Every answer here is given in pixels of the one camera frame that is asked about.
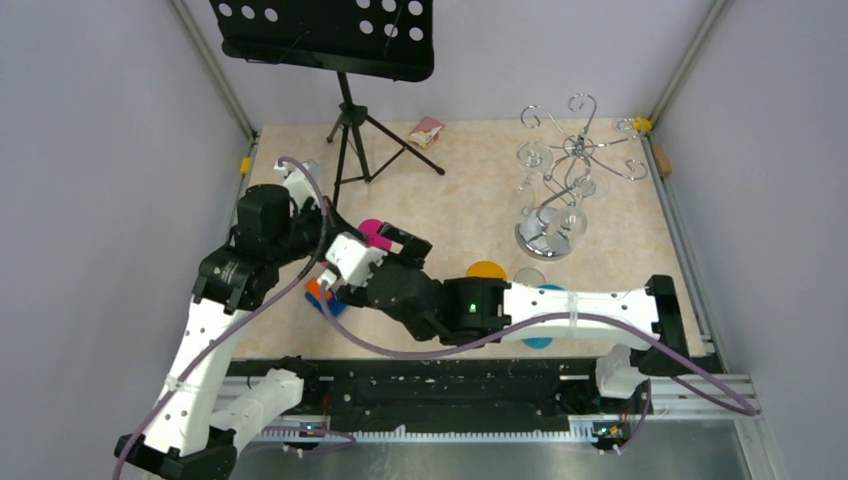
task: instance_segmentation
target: music stand tripod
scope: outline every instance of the music stand tripod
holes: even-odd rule
[[[403,152],[409,151],[416,157],[418,157],[422,162],[426,163],[430,168],[436,171],[439,175],[445,174],[445,169],[431,162],[429,158],[425,157],[421,152],[413,148],[402,138],[398,137],[391,130],[385,127],[382,123],[374,120],[374,117],[368,115],[368,107],[364,107],[362,105],[355,105],[350,95],[350,85],[347,83],[347,75],[343,72],[337,72],[339,76],[339,86],[342,89],[342,98],[344,102],[339,104],[339,108],[341,109],[341,113],[339,113],[339,118],[336,120],[336,124],[333,125],[333,129],[330,131],[330,135],[327,136],[327,143],[333,143],[333,137],[336,135],[336,132],[339,130],[339,127],[342,127],[342,143],[339,147],[339,164],[336,169],[336,181],[333,188],[333,204],[338,204],[339,199],[339,190],[341,186],[345,183],[356,182],[359,180],[364,181],[365,183],[371,183],[371,180],[377,178],[377,175],[383,172],[392,162],[395,161]],[[378,130],[383,132],[386,136],[399,143],[401,148],[398,150],[390,159],[383,164],[382,167],[378,168],[376,172],[372,175],[368,169],[368,160],[365,157],[365,148],[362,145],[362,136],[359,133],[359,127],[365,123],[370,123],[377,127]],[[355,145],[354,153],[359,158],[359,165],[362,169],[362,175],[358,177],[351,177],[342,179],[342,170],[344,169],[344,157],[345,150],[347,150],[348,143],[348,131],[353,132],[353,143]]]
[[[347,73],[408,82],[429,78],[434,66],[432,0],[240,0],[240,10],[222,1],[226,0],[210,0],[210,4],[224,37],[222,48],[226,55],[254,63],[285,63],[336,71],[343,102],[339,105],[341,113],[327,136],[327,142],[332,143],[341,127],[342,143],[333,189],[335,205],[338,205],[343,184],[359,180],[371,182],[405,151],[439,175],[445,174],[444,169],[368,115],[367,107],[354,104],[347,81]],[[401,147],[373,174],[359,132],[365,122]],[[343,179],[345,151],[351,133],[362,174]]]

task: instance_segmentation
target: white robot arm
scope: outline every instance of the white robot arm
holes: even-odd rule
[[[213,350],[185,382],[176,380],[201,350],[261,305],[277,283],[281,266],[316,254],[324,220],[315,207],[315,192],[301,172],[290,173],[282,187],[248,189],[239,201],[238,214],[230,240],[201,263],[183,341],[160,398],[170,391],[174,395],[127,457],[130,463],[166,479],[228,478],[247,443],[301,402],[304,378],[278,369],[225,409],[212,411],[238,333]],[[380,234],[400,243],[400,253],[367,247],[364,236],[334,210],[323,227],[332,243],[317,252],[319,260],[328,262],[319,282],[343,282],[337,291],[343,303],[381,310],[403,323],[417,340],[438,336],[444,344],[460,345],[540,314],[581,312],[629,323],[688,356],[668,277],[655,276],[646,287],[608,293],[541,290],[473,277],[442,282],[421,270],[430,244],[392,225],[384,224]],[[648,374],[682,373],[664,362],[664,356],[652,355],[651,346],[643,340],[576,316],[529,325],[501,341],[534,337],[615,343],[613,351],[598,360],[595,371],[603,397],[629,398]],[[122,437],[116,454],[126,442],[127,436]]]

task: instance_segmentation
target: yellow clip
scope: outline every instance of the yellow clip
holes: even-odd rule
[[[651,124],[651,121],[645,117],[636,117],[633,120],[633,128],[636,129],[639,133],[648,133],[651,131],[654,126]]]
[[[242,175],[247,175],[247,172],[250,171],[250,157],[244,157],[241,159],[241,167],[239,167],[239,171]]]

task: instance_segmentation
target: white wall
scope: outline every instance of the white wall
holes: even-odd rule
[[[237,0],[224,1],[239,10]],[[209,1],[187,3],[254,128],[335,121],[341,101],[335,73],[248,65],[226,57]],[[371,3],[379,8],[380,0]],[[565,102],[584,91],[598,99],[602,116],[649,115],[712,2],[434,3],[432,77],[421,83],[393,83],[351,76],[354,101],[367,105],[378,120],[418,120],[424,115],[442,120],[517,118],[531,103],[568,116]]]
[[[246,141],[164,1],[3,2],[0,45],[0,476],[105,479]]]
[[[847,18],[735,2],[658,131],[725,356],[790,478],[845,478]]]

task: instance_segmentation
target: marble floor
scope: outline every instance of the marble floor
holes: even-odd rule
[[[562,126],[574,133],[584,123],[563,120]],[[405,137],[414,123],[387,126]],[[317,161],[323,168],[320,179],[323,193],[331,195],[341,134],[333,144],[328,144],[325,138],[330,127],[265,127],[250,184],[281,182],[283,178],[273,170],[273,164],[286,155]],[[392,156],[397,146],[368,124],[362,128],[362,135],[373,172]],[[605,142],[622,135],[613,130],[611,120],[596,119],[589,136],[595,142]],[[703,355],[701,335],[650,175],[634,182],[603,173],[609,177],[610,191],[603,198],[584,202],[588,230],[583,242],[564,259],[541,262],[519,250],[509,214],[509,193],[524,178],[515,160],[515,148],[533,139],[562,143],[561,134],[549,121],[543,121],[541,128],[533,130],[518,120],[448,122],[439,140],[425,151],[447,171],[445,176],[439,176],[407,152],[370,185],[363,182],[344,185],[338,210],[353,225],[367,218],[378,218],[430,241],[433,250],[424,270],[439,279],[464,276],[466,268],[478,260],[497,262],[510,278],[523,267],[533,267],[544,273],[548,283],[583,291],[632,289],[643,285],[652,274],[671,275],[677,286],[689,349],[693,355]],[[596,157],[620,171],[626,171],[626,159],[644,161],[638,141],[599,150]],[[359,165],[350,147],[345,170],[346,177],[359,175]],[[535,187],[537,198],[541,198],[545,192],[541,182]],[[298,262],[284,268],[278,288],[293,278],[302,265]],[[247,327],[235,358],[376,357],[338,335],[303,298],[303,293],[303,288],[296,288],[257,317]],[[340,320],[360,337],[386,348],[404,351],[442,348],[437,341],[414,341],[400,323],[378,311],[348,308]],[[610,348],[609,344],[558,339],[542,350],[520,342],[490,344],[457,357],[600,356]]]

